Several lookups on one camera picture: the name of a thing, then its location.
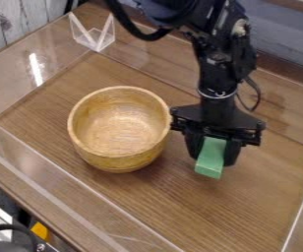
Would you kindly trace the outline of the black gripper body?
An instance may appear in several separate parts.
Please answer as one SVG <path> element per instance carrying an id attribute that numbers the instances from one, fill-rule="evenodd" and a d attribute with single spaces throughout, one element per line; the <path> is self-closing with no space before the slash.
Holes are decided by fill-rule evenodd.
<path id="1" fill-rule="evenodd" d="M 225 141 L 239 141 L 242 146 L 261 144 L 265 124 L 235 105 L 233 96 L 199 97 L 199 102 L 170 108 L 171 129 L 186 131 Z"/>

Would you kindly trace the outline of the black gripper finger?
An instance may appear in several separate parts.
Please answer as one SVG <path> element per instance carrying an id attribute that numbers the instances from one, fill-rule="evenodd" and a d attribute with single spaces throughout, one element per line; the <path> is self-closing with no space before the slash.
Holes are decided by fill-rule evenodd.
<path id="1" fill-rule="evenodd" d="M 230 166 L 235 163 L 241 152 L 242 143 L 239 141 L 227 141 L 223 152 L 223 165 Z"/>
<path id="2" fill-rule="evenodd" d="M 185 142 L 189 151 L 189 156 L 193 159 L 197 159 L 203 144 L 203 136 L 197 132 L 186 131 Z"/>

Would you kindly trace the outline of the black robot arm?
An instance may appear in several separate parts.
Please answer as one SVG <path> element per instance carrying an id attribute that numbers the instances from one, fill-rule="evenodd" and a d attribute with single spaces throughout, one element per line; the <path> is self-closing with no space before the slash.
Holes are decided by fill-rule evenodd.
<path id="1" fill-rule="evenodd" d="M 241 149 L 261 143 L 265 124 L 235 100 L 238 86 L 257 83 L 250 22 L 237 0 L 132 0 L 158 29 L 143 32 L 128 18 L 118 0 L 104 0 L 126 31 L 144 41 L 155 41 L 179 31 L 191 44 L 198 64 L 199 103 L 170 109 L 171 129 L 182 132 L 189 155 L 197 158 L 206 137 L 226 142 L 222 164 L 235 163 Z"/>

